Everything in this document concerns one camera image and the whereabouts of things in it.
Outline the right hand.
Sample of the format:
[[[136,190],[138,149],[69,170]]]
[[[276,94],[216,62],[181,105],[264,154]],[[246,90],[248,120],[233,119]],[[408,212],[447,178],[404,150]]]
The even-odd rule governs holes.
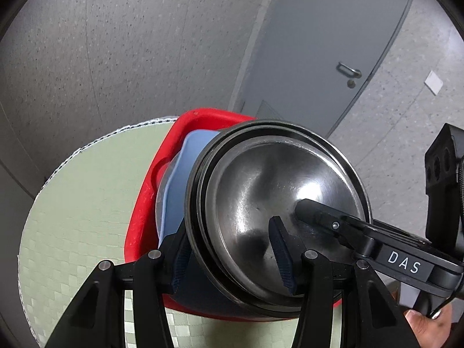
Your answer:
[[[444,306],[435,319],[408,309],[404,313],[407,322],[422,348],[440,348],[450,336],[452,329],[452,304]]]

